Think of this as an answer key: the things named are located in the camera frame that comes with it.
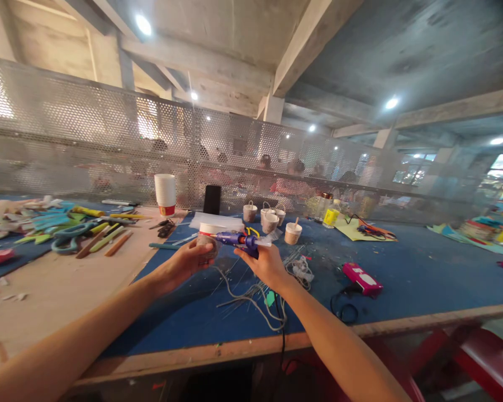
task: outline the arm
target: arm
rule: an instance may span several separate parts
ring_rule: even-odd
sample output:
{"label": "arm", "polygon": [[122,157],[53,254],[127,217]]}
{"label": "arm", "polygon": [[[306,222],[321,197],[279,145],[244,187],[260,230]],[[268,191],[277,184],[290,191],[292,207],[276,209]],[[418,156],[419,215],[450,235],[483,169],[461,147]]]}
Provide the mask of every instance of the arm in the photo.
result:
{"label": "arm", "polygon": [[286,272],[276,246],[259,246],[258,260],[239,249],[235,253],[291,306],[317,355],[352,401],[410,401],[371,349]]}
{"label": "arm", "polygon": [[0,367],[0,400],[58,400],[155,299],[213,263],[202,264],[200,258],[212,245],[196,242],[185,244],[151,274]]}

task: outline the plastic bottle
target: plastic bottle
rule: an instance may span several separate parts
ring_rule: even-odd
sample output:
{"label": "plastic bottle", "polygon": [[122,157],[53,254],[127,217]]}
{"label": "plastic bottle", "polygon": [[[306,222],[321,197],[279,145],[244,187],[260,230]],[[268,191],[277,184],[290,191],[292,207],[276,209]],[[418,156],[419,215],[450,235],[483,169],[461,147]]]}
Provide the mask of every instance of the plastic bottle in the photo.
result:
{"label": "plastic bottle", "polygon": [[340,213],[341,213],[341,200],[334,199],[334,203],[326,211],[326,215],[324,216],[322,226],[328,229],[333,229],[335,222],[337,221],[337,217],[339,216]]}
{"label": "plastic bottle", "polygon": [[330,207],[331,197],[332,196],[329,193],[322,193],[320,195],[319,205],[317,205],[317,209],[315,211],[315,222],[322,223],[324,214],[326,213],[328,207]]}

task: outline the yellow paper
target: yellow paper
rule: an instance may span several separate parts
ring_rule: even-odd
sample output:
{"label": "yellow paper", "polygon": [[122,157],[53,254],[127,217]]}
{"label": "yellow paper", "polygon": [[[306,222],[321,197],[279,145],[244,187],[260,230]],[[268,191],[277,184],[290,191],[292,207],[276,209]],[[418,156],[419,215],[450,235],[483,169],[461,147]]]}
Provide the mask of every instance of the yellow paper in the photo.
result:
{"label": "yellow paper", "polygon": [[358,232],[359,219],[353,218],[350,223],[346,223],[342,216],[339,216],[337,222],[335,222],[334,227],[339,230],[342,234],[347,236],[350,240],[366,240],[366,241],[395,241],[393,239],[387,238],[385,240],[378,240],[372,236],[365,236],[363,233]]}

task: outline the wooden table edge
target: wooden table edge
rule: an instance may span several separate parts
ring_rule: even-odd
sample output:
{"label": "wooden table edge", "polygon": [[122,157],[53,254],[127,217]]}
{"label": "wooden table edge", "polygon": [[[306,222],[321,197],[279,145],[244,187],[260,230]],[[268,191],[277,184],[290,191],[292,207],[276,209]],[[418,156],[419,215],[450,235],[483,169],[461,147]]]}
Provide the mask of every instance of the wooden table edge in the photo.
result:
{"label": "wooden table edge", "polygon": [[[436,328],[503,317],[503,304],[453,312],[400,318],[352,326],[362,338],[423,332]],[[74,386],[97,384],[129,377],[158,374],[191,367],[210,365],[242,358],[269,355],[281,351],[280,335],[210,344],[143,355],[112,357],[96,361]],[[286,351],[311,347],[305,332],[286,335]]]}

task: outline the hot glue gun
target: hot glue gun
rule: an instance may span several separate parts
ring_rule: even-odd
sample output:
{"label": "hot glue gun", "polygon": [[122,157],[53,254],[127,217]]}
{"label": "hot glue gun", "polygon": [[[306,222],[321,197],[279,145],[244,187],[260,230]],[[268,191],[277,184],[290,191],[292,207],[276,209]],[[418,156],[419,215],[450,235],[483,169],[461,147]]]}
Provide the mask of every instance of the hot glue gun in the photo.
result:
{"label": "hot glue gun", "polygon": [[222,244],[238,247],[255,259],[259,258],[259,250],[257,249],[257,246],[270,247],[272,245],[270,241],[258,239],[255,236],[245,235],[243,233],[220,232],[217,234],[211,234],[211,237],[215,238]]}

